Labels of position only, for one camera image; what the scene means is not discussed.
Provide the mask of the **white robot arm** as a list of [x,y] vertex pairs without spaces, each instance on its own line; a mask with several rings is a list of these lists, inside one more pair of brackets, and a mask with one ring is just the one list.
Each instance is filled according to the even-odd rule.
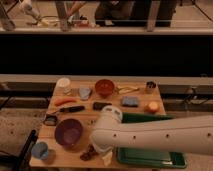
[[100,155],[116,147],[213,155],[213,115],[142,123],[123,123],[123,112],[105,106],[91,131]]

